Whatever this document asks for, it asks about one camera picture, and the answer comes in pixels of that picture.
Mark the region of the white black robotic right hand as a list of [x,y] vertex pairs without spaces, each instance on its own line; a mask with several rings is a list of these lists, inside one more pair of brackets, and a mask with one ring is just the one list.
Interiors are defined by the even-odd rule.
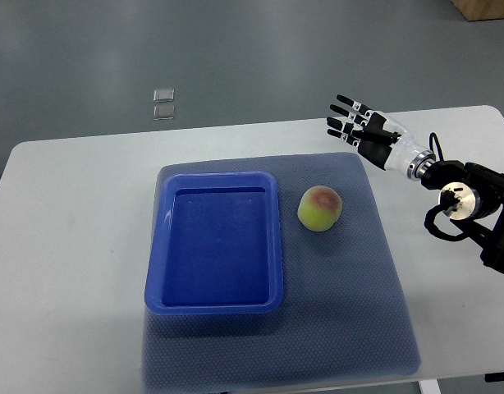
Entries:
[[435,153],[415,142],[412,133],[388,114],[339,94],[327,118],[328,134],[354,147],[384,171],[395,170],[418,181],[435,162]]

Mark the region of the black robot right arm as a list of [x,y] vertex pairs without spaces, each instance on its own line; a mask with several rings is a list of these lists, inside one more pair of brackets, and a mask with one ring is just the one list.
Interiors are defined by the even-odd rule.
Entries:
[[438,190],[424,227],[438,239],[470,239],[483,265],[504,274],[504,174],[477,163],[437,161],[419,170],[421,185]]

